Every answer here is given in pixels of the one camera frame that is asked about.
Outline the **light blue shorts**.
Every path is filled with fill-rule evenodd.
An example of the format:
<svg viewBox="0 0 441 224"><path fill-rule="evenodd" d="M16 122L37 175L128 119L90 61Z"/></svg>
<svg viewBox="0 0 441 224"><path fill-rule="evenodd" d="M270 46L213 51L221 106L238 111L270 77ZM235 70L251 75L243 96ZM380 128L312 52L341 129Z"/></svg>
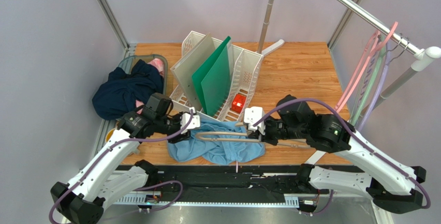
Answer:
<svg viewBox="0 0 441 224"><path fill-rule="evenodd" d="M175 144L168 143L167 150L177 162L187 162L197 157L218 165L229 165L233 162L249 162L263 156L266 152L263 143L252 142L212 142L196 138L199 132L240 132L246 133L244 126L237 122L219 122L201 120L200 128L193 129L191 137Z"/></svg>

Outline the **beige wooden hanger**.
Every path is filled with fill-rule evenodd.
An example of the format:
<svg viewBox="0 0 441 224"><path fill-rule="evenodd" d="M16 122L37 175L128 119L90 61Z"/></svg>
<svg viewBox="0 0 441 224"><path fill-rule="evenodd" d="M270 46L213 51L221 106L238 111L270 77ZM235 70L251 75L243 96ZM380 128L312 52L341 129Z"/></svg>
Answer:
<svg viewBox="0 0 441 224"><path fill-rule="evenodd" d="M204 142L247 142L247 143L262 143L259 139L248 138L248 133L242 132L226 132L226 131L208 131L198 132L195 134L197 140ZM294 139L288 142L278 142L275 146L284 146L291 148L311 148L304 140Z"/></svg>

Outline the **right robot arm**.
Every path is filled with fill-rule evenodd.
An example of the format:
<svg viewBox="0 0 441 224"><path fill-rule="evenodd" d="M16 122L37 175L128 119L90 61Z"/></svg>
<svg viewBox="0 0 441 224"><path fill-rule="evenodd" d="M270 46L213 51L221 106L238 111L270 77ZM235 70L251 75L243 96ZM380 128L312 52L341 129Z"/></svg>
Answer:
<svg viewBox="0 0 441 224"><path fill-rule="evenodd" d="M334 171L304 163L297 184L316 190L345 191L373 201L383 210L404 214L431 206L422 184L426 170L397 162L365 139L335 110L317 114L309 106L311 98L287 95L274 112L261 107L247 108L244 123L252 138L276 146L280 140L303 139L317 151L335 154L359 168L359 172Z"/></svg>

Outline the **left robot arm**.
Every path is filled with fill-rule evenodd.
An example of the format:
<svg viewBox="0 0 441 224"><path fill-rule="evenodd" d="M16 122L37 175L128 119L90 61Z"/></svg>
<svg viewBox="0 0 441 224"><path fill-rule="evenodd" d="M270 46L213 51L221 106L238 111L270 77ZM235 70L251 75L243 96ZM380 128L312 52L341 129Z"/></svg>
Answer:
<svg viewBox="0 0 441 224"><path fill-rule="evenodd" d="M169 117L172 105L169 97L154 93L146 104L124 114L95 157L67 183L57 182L52 186L54 204L49 211L49 221L56 222L53 214L58 211L72 223L98 223L109 206L130 192L157 190L178 183L177 180L160 182L158 169L146 160L109 179L141 143L180 141L189 138L191 129L199 127L194 108Z"/></svg>

